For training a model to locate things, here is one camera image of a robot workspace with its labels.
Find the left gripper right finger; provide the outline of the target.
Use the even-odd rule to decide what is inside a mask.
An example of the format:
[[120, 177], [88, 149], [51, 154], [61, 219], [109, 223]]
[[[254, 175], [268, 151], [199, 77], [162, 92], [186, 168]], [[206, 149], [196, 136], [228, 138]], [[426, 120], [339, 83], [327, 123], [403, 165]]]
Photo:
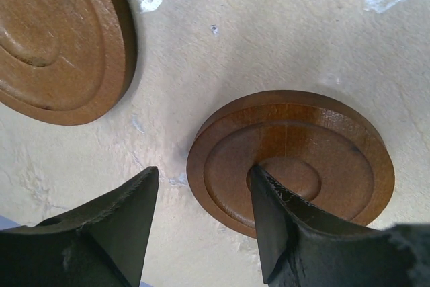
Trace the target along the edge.
[[384, 230], [343, 220], [250, 170], [263, 282], [268, 286], [428, 286], [429, 225]]

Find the brown ringed coaster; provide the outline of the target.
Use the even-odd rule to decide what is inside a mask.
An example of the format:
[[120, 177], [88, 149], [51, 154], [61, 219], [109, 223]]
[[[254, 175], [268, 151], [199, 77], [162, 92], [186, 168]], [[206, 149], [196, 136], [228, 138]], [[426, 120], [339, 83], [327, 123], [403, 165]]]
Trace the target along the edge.
[[1, 0], [1, 102], [31, 118], [102, 117], [127, 92], [137, 56], [128, 0]]
[[382, 137], [353, 108], [305, 91], [236, 99], [201, 126], [187, 157], [196, 200], [228, 228], [255, 237], [250, 170], [260, 165], [319, 208], [367, 225], [387, 207], [394, 166]]

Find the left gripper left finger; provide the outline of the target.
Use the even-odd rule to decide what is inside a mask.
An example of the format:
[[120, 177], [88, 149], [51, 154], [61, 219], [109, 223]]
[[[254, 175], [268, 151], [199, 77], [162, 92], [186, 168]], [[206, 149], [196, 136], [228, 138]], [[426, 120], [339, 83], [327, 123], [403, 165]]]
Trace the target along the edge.
[[159, 170], [36, 226], [1, 231], [2, 286], [139, 286]]

